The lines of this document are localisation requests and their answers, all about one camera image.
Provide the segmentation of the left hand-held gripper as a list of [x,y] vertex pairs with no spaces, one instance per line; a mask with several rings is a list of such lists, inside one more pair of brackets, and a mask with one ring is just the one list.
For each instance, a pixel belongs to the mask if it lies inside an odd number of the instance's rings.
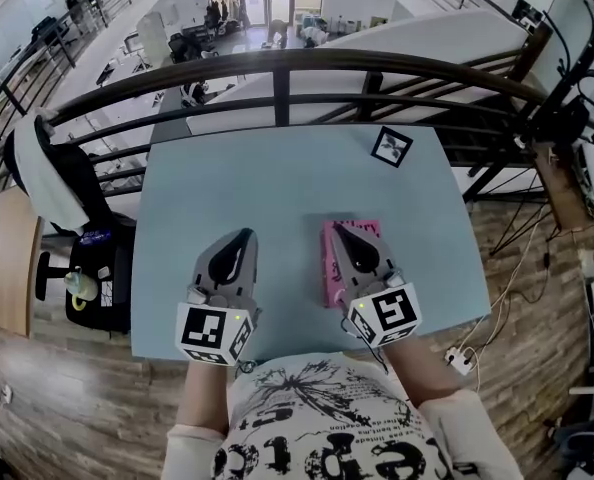
[[198,257],[186,301],[177,306],[175,346],[191,360],[235,366],[261,310],[254,298],[258,239],[251,228],[232,231]]

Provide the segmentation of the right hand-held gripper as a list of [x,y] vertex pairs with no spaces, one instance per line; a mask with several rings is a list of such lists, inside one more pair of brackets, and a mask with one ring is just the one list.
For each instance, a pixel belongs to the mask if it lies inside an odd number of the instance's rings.
[[358,288],[358,279],[381,278],[341,296],[346,318],[359,338],[377,348],[411,335],[422,323],[419,302],[413,284],[395,269],[389,246],[371,228],[347,224],[333,225],[331,243],[347,288]]

